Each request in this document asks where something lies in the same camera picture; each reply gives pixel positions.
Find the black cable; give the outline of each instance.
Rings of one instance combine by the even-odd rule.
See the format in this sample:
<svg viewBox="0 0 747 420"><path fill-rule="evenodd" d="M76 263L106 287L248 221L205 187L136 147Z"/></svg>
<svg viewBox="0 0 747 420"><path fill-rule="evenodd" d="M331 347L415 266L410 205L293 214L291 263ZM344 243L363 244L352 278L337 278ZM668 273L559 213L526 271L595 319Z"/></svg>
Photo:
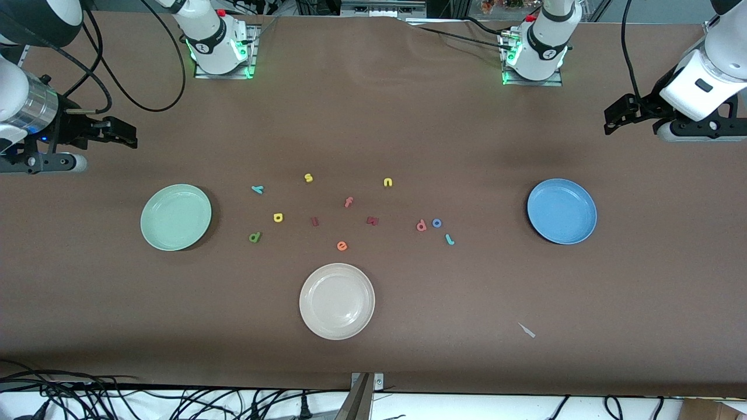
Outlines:
<svg viewBox="0 0 747 420"><path fill-rule="evenodd" d="M618 415L615 416L612 413L612 410L610 410L609 401L610 399L612 401L615 401L615 405L617 405L617 413ZM622 420L622 406L620 405L620 400L617 399L617 397L613 397L612 395L608 395L607 397L604 397L604 409L607 411L607 414L610 415L615 420Z"/></svg>
<svg viewBox="0 0 747 420"><path fill-rule="evenodd" d="M558 404L558 407L555 409L555 413L548 420L557 420L558 416L560 415L560 410L562 410L562 406L564 406L570 398L570 395L566 395L563 400L560 401L560 404Z"/></svg>
<svg viewBox="0 0 747 420"><path fill-rule="evenodd" d="M39 41L40 43L44 44L44 46L47 46L51 49L54 49L57 53L62 55L63 57L67 58L69 61L71 61L73 64L78 66L81 70L86 72L86 74L93 79L93 81L101 88L101 91L104 93L104 96L106 96L106 106L101 109L95 110L92 114L103 114L106 111L109 111L111 109L111 94L109 94L109 90L104 86L104 82L101 81L101 79L93 74L93 71L91 71L88 67L86 67L83 63L81 63L77 58L71 56L65 50L62 48L57 47L56 45L50 43L48 40L42 38L41 36L37 35L35 32L33 32L31 29L26 28L24 25L19 24L16 22L12 16L7 14L4 10L0 9L0 13L2 13L5 16L5 19L11 23L11 25L15 26L18 29L21 29L26 34L31 35L35 40Z"/></svg>
<svg viewBox="0 0 747 420"><path fill-rule="evenodd" d="M272 408L273 404L275 404L278 401L278 398L280 398L280 395L283 395L284 392L285 390L277 392L275 396L273 397L272 401L270 401L264 407L262 407L264 409L264 412L262 413L261 416L259 416L259 420L264 420L267 417L267 414L270 412L270 408Z"/></svg>
<svg viewBox="0 0 747 420"><path fill-rule="evenodd" d="M627 53L627 44L625 42L625 28L627 27L627 12L630 11L630 4L633 0L627 0L625 4L625 11L622 13L622 25L620 27L620 44L622 44L622 54L625 56L625 65L627 65L627 72L630 74L630 83L633 85L633 94L636 96L636 101L641 102L641 94L638 91L638 82L636 81L636 75L633 71L633 63L630 62L630 55Z"/></svg>
<svg viewBox="0 0 747 420"><path fill-rule="evenodd" d="M238 412L241 413L242 411L244 411L244 399L241 397L241 392L237 393L236 395L238 395L238 402L240 404Z"/></svg>
<svg viewBox="0 0 747 420"><path fill-rule="evenodd" d="M301 410L298 414L298 420L309 420L314 414L309 410L309 399L306 397L306 391L301 392Z"/></svg>
<svg viewBox="0 0 747 420"><path fill-rule="evenodd" d="M46 409L49 407L49 400L44 401L44 404L39 407L39 409L34 413L34 415L31 417L31 420L44 420L46 417Z"/></svg>
<svg viewBox="0 0 747 420"><path fill-rule="evenodd" d="M119 384L117 382L117 378L121 377L118 375L95 376L95 375L84 374L80 372L59 371L59 370L51 370L51 369L32 369L27 365L14 362L14 361L10 361L10 360L0 359L0 362L7 362L12 365L18 366L24 370L24 371L14 373L14 374L9 374L6 377L0 378L0 383L22 384L22 385L14 386L13 388L10 388L10 389L4 389L0 391L0 394L3 392L15 392L15 391L22 391L22 390L29 390L29 389L38 389L40 394L43 397L47 398L48 403L54 404L63 410L63 415L65 419L72 418L73 420L117 420L120 416L118 415L117 411L114 408L114 404L112 401L114 398L121 398L123 400L123 404L125 404L128 411L132 414L133 418L140 419L140 416L135 412L133 407L130 405L130 403L126 399L127 397L138 392L145 392L146 394L151 395L156 398L164 398L164 399L178 398L180 399L179 405L177 406L177 409L175 410L173 414L173 416L176 416L176 417L178 417L180 414L186 411L189 407L191 407L192 404L198 404L202 406L202 409L193 417L196 418L197 416L199 416L199 414L205 413L210 410L220 410L223 412L223 415L226 418L226 420L228 420L228 415L230 414L231 416L235 416L235 412L225 407L214 405L214 403L217 402L220 398L224 398L227 395L232 394L233 392L239 392L241 390L241 388L222 389L228 392L224 393L219 398L216 398L210 403L199 401L198 398L201 398L203 395L207 395L208 393L217 391L219 389L201 388L193 394L194 396L196 396L196 398L187 397L185 395L186 392L184 392L182 396L171 397L168 395L155 394L155 393L148 392L142 389L136 389L132 392L129 392L127 395L125 395L122 393L119 387ZM51 375L75 377L75 378L83 379L83 380L90 381L90 382L84 384L81 387L80 383L56 382L56 381L48 380L44 377L44 376L51 376ZM114 392L116 392L115 395L111 394L112 391L107 388L108 386L111 386L114 388ZM82 418L79 418L65 404L66 399L73 399L80 405L80 410L83 412Z"/></svg>
<svg viewBox="0 0 747 420"><path fill-rule="evenodd" d="M88 9L88 5L85 1L81 3L81 5ZM99 67L99 63L101 62L101 57L104 54L104 41L101 36L101 31L99 30L99 26L94 26L94 29L96 31L96 41L97 44L93 45L93 50L96 52L96 59L93 60L93 64L90 67L91 72L95 72L96 68ZM88 36L88 39L91 39L90 33L88 32L88 27L85 23L83 23L83 30L86 32L86 35ZM86 80L88 80L88 73L83 74L83 76L78 79L78 81L70 87L65 93L62 94L62 96L65 96L66 98L73 92L75 92Z"/></svg>
<svg viewBox="0 0 747 420"><path fill-rule="evenodd" d="M468 21L474 23L480 29L482 29L483 31L485 31L485 32L487 32L489 34L500 35L500 31L496 31L495 29L488 28L487 26L483 25L482 22L480 22L479 20L475 19L472 16L465 16L465 17L462 18L462 20L468 20Z"/></svg>
<svg viewBox="0 0 747 420"><path fill-rule="evenodd" d="M422 29L424 31L433 32L434 34L446 35L447 37L454 37L454 38L457 38L457 39L460 39L460 40L470 41L472 43L478 43L478 44L483 44L483 45L488 45L488 46L494 46L494 47L499 48L499 49L511 49L511 47L509 47L509 46L499 45L499 44L496 44L496 43L489 43L489 42L481 41L481 40L475 40L474 38L467 38L467 37L463 37L462 35L450 34L448 32L438 31L436 29L423 28L422 26L418 26L418 28L420 28L420 29Z"/></svg>
<svg viewBox="0 0 747 420"><path fill-rule="evenodd" d="M184 411L185 411L185 410L186 410L186 409L187 409L187 408L188 408L188 407L189 407L190 405L192 405L192 404L194 403L194 401L195 401L195 400L199 400L200 398L202 398L202 397L206 396L207 394L209 394L209 393L211 393L211 392L212 392L212 390L211 390L211 389L208 389L208 390L199 390L199 391L196 391L196 392L194 392L194 393L193 393L193 394L191 395L191 397L192 397L192 398L191 398L191 401L190 401L190 402L188 402L188 403L184 404L184 401L183 401L183 400L182 400L182 401L180 401L180 402L179 402L179 405L178 405L178 406L176 406L176 408L174 409L174 412L173 412L173 413L171 413L171 416L169 417L169 420L179 420L179 416L180 416L180 415L181 415L181 414L182 414L182 413L183 413L183 412L184 412Z"/></svg>
<svg viewBox="0 0 747 420"><path fill-rule="evenodd" d="M339 392L339 390L337 390L337 389L319 389L319 390L316 390L316 391L307 391L306 395L323 394L324 392ZM292 399L298 398L300 396L301 396L301 394L289 395L288 397L283 397L283 398L280 398L279 400L273 400L272 404L268 404L268 406L271 406L273 404L282 403L283 401L292 400Z"/></svg>
<svg viewBox="0 0 747 420"><path fill-rule="evenodd" d="M657 405L656 410L654 411L654 417L651 417L651 420L657 420L659 418L659 413L661 413L661 409L664 407L664 397L659 397L659 405Z"/></svg>
<svg viewBox="0 0 747 420"><path fill-rule="evenodd" d="M243 416L246 413L249 413L249 417L248 417L249 420L259 420L259 417L260 417L259 413L261 411L259 409L259 404L262 404L262 402L264 402L268 398L272 398L273 396L278 395L278 394L280 394L282 392L285 392L285 391L287 391L287 390L286 389L279 389L279 390L277 390L275 392L270 393L268 396L260 399L259 401L257 401L257 395L259 395L259 390L257 390L254 393L254 397L252 398L252 405L250 405L249 408L247 408L246 410L244 410L241 413L239 413L238 416L236 416L236 419L240 419L241 416Z"/></svg>
<svg viewBox="0 0 747 420"><path fill-rule="evenodd" d="M148 112L164 112L168 111L171 108L176 105L179 100L182 98L182 95L184 95L185 87L187 85L187 69L185 68L185 62L184 58L182 58L182 52L179 50L179 43L176 42L176 38L174 38L174 34L171 33L171 30L166 26L166 23L164 23L163 19L158 15L158 13L153 10L153 7L150 7L150 4L148 4L145 0L140 0L141 3L143 3L148 10L150 10L150 13L155 16L155 18L158 20L159 23L161 23L161 26L164 28L164 30L169 34L169 38L171 39L171 42L174 45L174 49L176 50L176 56L179 58L179 65L182 68L182 86L179 89L179 94L176 96L176 99L174 99L169 105L164 106L163 108L149 108L145 105L140 104L135 98L133 98L130 93L122 86L119 79L114 75L114 72L109 67L109 64L106 62L106 59L102 56L101 63L104 65L104 68L106 69L107 73L109 73L109 76L111 76L111 79L114 81L114 84L120 89L122 94L135 106L138 108L148 111ZM88 18L91 20L91 23L93 24L94 30L97 30L99 24L96 22L96 18L93 16L93 13L91 13L90 10L86 10L86 13L88 14Z"/></svg>
<svg viewBox="0 0 747 420"><path fill-rule="evenodd" d="M200 414L206 413L206 412L214 409L214 407L216 407L216 406L214 406L215 403L217 403L218 401L222 400L223 398L225 398L225 397L233 394L234 392L239 392L239 391L237 389L232 389L232 390L228 391L227 393L219 396L218 398L215 398L213 401L210 401L209 403L205 404L205 406L200 411L198 411L194 415L190 416L190 420L197 420L199 418ZM232 415L236 416L236 413L234 413L233 411L228 410L228 412L231 413Z"/></svg>

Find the white floor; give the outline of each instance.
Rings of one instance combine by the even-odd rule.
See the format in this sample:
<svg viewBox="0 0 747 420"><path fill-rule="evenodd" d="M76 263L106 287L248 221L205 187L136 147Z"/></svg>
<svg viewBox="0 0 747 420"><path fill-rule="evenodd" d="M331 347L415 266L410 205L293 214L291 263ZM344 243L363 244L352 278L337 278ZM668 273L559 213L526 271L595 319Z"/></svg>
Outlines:
<svg viewBox="0 0 747 420"><path fill-rule="evenodd" d="M158 391L159 395L180 396L181 391ZM201 399L211 401L224 394L215 392ZM243 407L248 407L254 391L242 391ZM309 409L313 413L338 410L347 393L331 392L309 396ZM0 395L0 420L12 420L23 415L34 414L46 399L37 392L7 392ZM404 420L546 420L553 415L562 397L545 396L512 396L512 395L443 395L443 394L389 394L374 395L371 420L386 420L404 415ZM658 405L656 398L620 398L624 417L633 420L651 420ZM134 420L134 416L118 399L113 399L114 408L119 420ZM163 400L137 393L127 397L133 410L141 420L168 419L179 400ZM216 405L224 406L236 412L242 407L236 394L232 394ZM682 400L667 399L658 420L675 420L678 417ZM68 407L76 413L76 403ZM193 405L179 418L187 419L201 407ZM300 410L300 399L295 398L273 406L267 419L297 416ZM199 416L205 420L224 420L224 414L211 410ZM558 420L609 419L612 420L603 406L603 398L571 397L563 407ZM58 407L50 408L46 420L64 420L63 412Z"/></svg>

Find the blue plate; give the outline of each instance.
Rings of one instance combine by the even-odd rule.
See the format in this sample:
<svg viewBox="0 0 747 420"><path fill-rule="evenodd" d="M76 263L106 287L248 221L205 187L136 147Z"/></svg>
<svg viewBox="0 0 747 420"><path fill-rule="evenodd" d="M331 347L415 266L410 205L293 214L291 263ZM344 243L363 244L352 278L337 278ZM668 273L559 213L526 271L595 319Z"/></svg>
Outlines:
<svg viewBox="0 0 747 420"><path fill-rule="evenodd" d="M527 212L534 229L556 244L578 244L597 226L592 196L567 179L540 182L529 194Z"/></svg>

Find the small white piece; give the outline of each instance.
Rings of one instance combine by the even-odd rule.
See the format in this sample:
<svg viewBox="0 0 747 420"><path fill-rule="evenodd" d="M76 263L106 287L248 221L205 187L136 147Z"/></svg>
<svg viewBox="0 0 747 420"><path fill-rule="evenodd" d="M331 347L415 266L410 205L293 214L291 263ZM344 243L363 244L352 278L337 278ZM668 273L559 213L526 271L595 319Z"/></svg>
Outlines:
<svg viewBox="0 0 747 420"><path fill-rule="evenodd" d="M535 337L537 337L537 335L536 335L535 333L532 333L532 331L531 331L531 330L530 330L529 328L526 328L526 327L525 327L524 325L521 325L521 322L518 322L517 324L518 324L518 325L519 325L519 326L521 327L521 329L522 329L522 330L524 330L524 332L525 332L525 333L526 333L526 334L527 334L527 335L528 335L529 337L532 337L532 338L535 338Z"/></svg>

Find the power cord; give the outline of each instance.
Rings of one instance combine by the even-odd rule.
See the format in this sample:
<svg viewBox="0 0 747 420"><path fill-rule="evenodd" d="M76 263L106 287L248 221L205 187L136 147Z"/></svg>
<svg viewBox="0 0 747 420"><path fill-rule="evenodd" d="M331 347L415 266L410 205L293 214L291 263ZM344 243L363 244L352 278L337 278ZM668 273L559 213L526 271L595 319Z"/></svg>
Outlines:
<svg viewBox="0 0 747 420"><path fill-rule="evenodd" d="M610 400L615 401L615 405L617 405L617 413L618 415L615 416L612 413L612 410L610 410L609 402ZM622 406L620 405L620 400L617 399L617 397L613 397L612 395L608 395L607 397L604 397L604 409L607 411L607 414L610 415L615 420L622 420Z"/></svg>
<svg viewBox="0 0 747 420"><path fill-rule="evenodd" d="M164 30L169 34L169 38L171 39L172 44L174 45L174 49L176 50L176 56L179 58L179 66L182 68L182 86L179 88L179 94L176 96L176 98L169 104L164 106L163 108L150 108L146 107L145 105L139 103L135 98L130 95L130 93L122 86L119 79L114 75L114 72L109 67L109 64L106 62L106 59L103 57L101 58L101 63L104 65L104 68L106 69L107 73L109 73L109 76L111 76L111 79L114 81L114 84L120 89L122 94L130 101L133 105L137 106L138 108L148 111L148 112L164 112L168 111L171 108L174 107L177 103L179 103L179 100L182 99L182 96L185 92L185 87L187 85L187 69L185 68L184 58L182 58L182 52L179 50L179 43L176 42L176 38L174 38L174 35L172 34L171 30L166 26L166 23L161 19L161 17L153 10L153 8L150 6L150 4L147 3L145 0L140 0L141 3L143 3L148 10L150 10L150 13L155 16L155 18L158 20L159 23L161 23L161 26L164 28ZM88 7L86 7L86 14L88 15L88 19L91 20L91 24L93 25L93 30L96 33L100 32L99 24L96 21L96 18L93 16L93 13L90 11ZM88 40L91 42L91 45L96 48L96 46L93 43L93 37L91 37L90 32L86 31L86 35L88 36Z"/></svg>
<svg viewBox="0 0 747 420"><path fill-rule="evenodd" d="M659 405L657 405L656 410L654 411L654 416L651 417L651 420L657 420L659 418L659 413L661 413L661 409L664 407L664 397L659 397Z"/></svg>
<svg viewBox="0 0 747 420"><path fill-rule="evenodd" d="M85 8L88 8L88 5L85 1L81 3L81 5ZM99 66L99 63L101 62L101 58L104 55L104 41L101 36L101 31L99 31L99 27L96 26L96 41L98 46L94 45L93 50L96 51L96 59L93 60L93 64L91 65L90 69L91 72L95 72L96 68ZM88 39L90 40L90 34L88 33L88 27L86 24L83 24L83 30L86 31ZM75 92L86 80L88 80L88 73L83 74L83 76L78 79L78 81L70 87L65 93L62 94L62 96L65 96L66 98L70 96L73 92Z"/></svg>
<svg viewBox="0 0 747 420"><path fill-rule="evenodd" d="M568 402L568 400L571 398L570 395L566 395L562 401L560 401L560 404L558 404L558 407L555 409L555 413L550 417L548 420L557 420L558 416L560 416L560 410L562 410L562 407L565 405L565 403Z"/></svg>
<svg viewBox="0 0 747 420"><path fill-rule="evenodd" d="M242 388L224 388L224 389L197 389L190 395L184 391L182 396L169 396L159 395L144 389L135 389L128 394L123 394L120 385L117 382L118 377L122 376L95 376L90 374L84 374L80 372L70 371L59 371L59 370L37 370L28 367L22 363L14 362L12 360L0 359L0 362L9 363L22 369L22 371L9 374L5 377L0 377L0 384L7 384L12 386L9 389L0 390L0 394L3 392L15 392L15 391L29 391L38 390L40 395L47 398L47 405L54 404L62 409L63 417L66 420L117 420L123 418L115 410L113 399L119 398L125 405L127 410L130 412L131 417L135 420L142 420L142 418L134 411L134 408L128 402L127 397L136 394L138 392L144 392L155 398L162 398L166 400L179 399L179 405L171 415L171 419L179 419L180 415L186 412L194 404L202 406L202 410L197 415L192 416L195 418L201 413L206 413L211 410L219 410L223 412L224 416L228 419L231 416L234 420L241 420L239 416L232 410L225 407L215 405L217 401L224 398L233 392L239 392ZM51 380L45 378L45 376L65 376L74 377L78 382L60 382L58 380ZM206 403L199 399L207 396L211 392L227 391L212 402ZM75 401L79 404L79 407L71 405L69 401Z"/></svg>
<svg viewBox="0 0 747 420"><path fill-rule="evenodd" d="M483 25L483 23L481 21L475 19L472 16L465 16L465 17L462 18L462 20L468 20L469 22L474 23L475 25L477 25L478 28L482 29L483 31L485 31L485 32L487 32L489 34L500 35L500 31L496 31L495 29L488 28L487 26Z"/></svg>
<svg viewBox="0 0 747 420"><path fill-rule="evenodd" d="M627 53L627 44L625 42L625 29L627 27L627 12L630 11L630 5L633 0L627 0L625 4L625 10L622 13L622 25L620 27L620 44L622 44L622 54L625 56L625 65L627 66L627 72L630 74L630 83L633 85L633 95L636 96L636 101L641 102L641 93L638 91L638 82L636 81L636 74L633 71L633 63L630 62L630 55Z"/></svg>
<svg viewBox="0 0 747 420"><path fill-rule="evenodd" d="M306 397L306 391L303 391L301 393L301 412L298 415L298 420L309 420L311 417L314 417L314 415L309 410L309 400Z"/></svg>
<svg viewBox="0 0 747 420"><path fill-rule="evenodd" d="M262 407L264 409L264 412L262 412L261 416L259 416L259 420L265 420L267 418L267 414L270 412L270 408L278 401L278 398L280 398L280 395L283 395L285 393L285 390L278 391L275 393L275 396L273 397L272 401L267 403L266 406Z"/></svg>
<svg viewBox="0 0 747 420"><path fill-rule="evenodd" d="M462 35L457 35L457 34L450 34L448 32L439 31L437 29L423 28L422 26L418 26L418 28L420 28L420 29L422 29L424 31L433 32L434 34L446 35L447 37L452 37L452 38L456 38L456 39L459 39L459 40L465 40L465 41L469 41L471 43L478 43L478 44L483 44L483 45L487 45L487 46L494 46L495 48L498 48L498 49L511 49L511 47L509 47L509 46L500 45L500 44L496 44L496 43L489 43L489 42L481 41L481 40L475 40L474 38L463 37Z"/></svg>
<svg viewBox="0 0 747 420"><path fill-rule="evenodd" d="M44 401L44 404L31 416L20 416L13 420L44 420L46 417L46 409L49 407L49 401Z"/></svg>

